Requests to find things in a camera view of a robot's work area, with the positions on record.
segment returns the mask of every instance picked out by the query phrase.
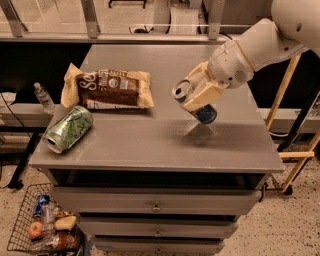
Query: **aluminum can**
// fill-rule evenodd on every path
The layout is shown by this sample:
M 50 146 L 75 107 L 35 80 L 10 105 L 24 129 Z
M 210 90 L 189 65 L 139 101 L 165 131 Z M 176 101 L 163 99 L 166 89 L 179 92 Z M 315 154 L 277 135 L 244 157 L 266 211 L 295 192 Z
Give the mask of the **aluminum can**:
M 50 127 L 43 138 L 49 149 L 61 154 L 70 149 L 89 130 L 92 123 L 90 111 L 75 106 L 64 118 Z
M 34 206 L 33 217 L 41 217 L 42 206 L 45 204 L 49 204 L 49 202 L 50 202 L 50 196 L 48 195 L 38 196 Z
M 172 95 L 180 106 L 187 100 L 188 95 L 193 92 L 192 84 L 189 80 L 182 80 L 172 90 Z M 210 104 L 205 105 L 197 110 L 189 112 L 199 122 L 203 124 L 212 123 L 217 117 L 217 111 Z

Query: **cabinet drawer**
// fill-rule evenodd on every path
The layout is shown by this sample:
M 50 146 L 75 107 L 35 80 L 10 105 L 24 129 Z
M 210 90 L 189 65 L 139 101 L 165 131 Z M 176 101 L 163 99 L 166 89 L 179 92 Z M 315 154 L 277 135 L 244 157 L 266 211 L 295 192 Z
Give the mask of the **cabinet drawer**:
M 210 240 L 168 240 L 168 239 L 128 239 L 93 238 L 97 249 L 108 252 L 151 252 L 151 253 L 195 253 L 213 255 L 219 253 L 223 242 Z
M 52 195 L 73 212 L 245 215 L 260 198 L 255 190 L 55 187 Z
M 60 187 L 148 187 L 210 188 L 223 190 L 254 189 L 264 174 L 193 173 L 170 171 L 124 171 L 95 169 L 48 169 Z
M 87 235 L 137 237 L 229 238 L 238 228 L 231 221 L 181 218 L 81 217 L 80 229 Z

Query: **brown snack bag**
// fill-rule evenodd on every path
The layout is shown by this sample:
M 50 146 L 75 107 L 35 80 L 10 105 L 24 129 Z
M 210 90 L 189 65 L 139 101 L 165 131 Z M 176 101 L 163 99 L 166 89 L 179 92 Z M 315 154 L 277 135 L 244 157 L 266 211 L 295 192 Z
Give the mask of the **brown snack bag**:
M 154 106 L 148 72 L 103 69 L 88 73 L 75 72 L 70 66 L 65 76 L 62 104 L 79 104 L 88 109 L 151 108 Z

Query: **drawer handle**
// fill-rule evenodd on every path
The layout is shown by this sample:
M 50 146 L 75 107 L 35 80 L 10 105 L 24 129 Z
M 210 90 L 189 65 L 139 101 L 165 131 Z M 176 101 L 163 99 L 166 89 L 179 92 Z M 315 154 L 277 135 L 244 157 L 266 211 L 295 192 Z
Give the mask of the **drawer handle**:
M 154 203 L 154 206 L 151 208 L 151 210 L 153 212 L 160 212 L 161 211 L 161 208 L 159 207 L 159 203 L 158 202 L 155 202 Z
M 161 235 L 161 233 L 160 233 L 160 231 L 159 230 L 157 230 L 157 232 L 154 234 L 154 237 L 157 237 L 157 238 L 159 238 L 159 237 L 161 237 L 162 235 Z
M 156 254 L 161 254 L 161 253 L 162 253 L 161 249 L 160 249 L 160 247 L 158 247 L 157 250 L 156 250 Z

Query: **plastic water bottle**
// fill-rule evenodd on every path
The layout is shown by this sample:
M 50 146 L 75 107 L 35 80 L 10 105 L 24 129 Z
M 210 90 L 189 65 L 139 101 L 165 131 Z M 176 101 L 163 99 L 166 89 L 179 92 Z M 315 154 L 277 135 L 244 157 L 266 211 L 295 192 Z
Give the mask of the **plastic water bottle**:
M 35 83 L 34 88 L 34 94 L 37 96 L 39 102 L 43 106 L 44 112 L 46 112 L 49 115 L 53 115 L 55 111 L 54 103 L 46 88 L 40 85 L 39 83 Z

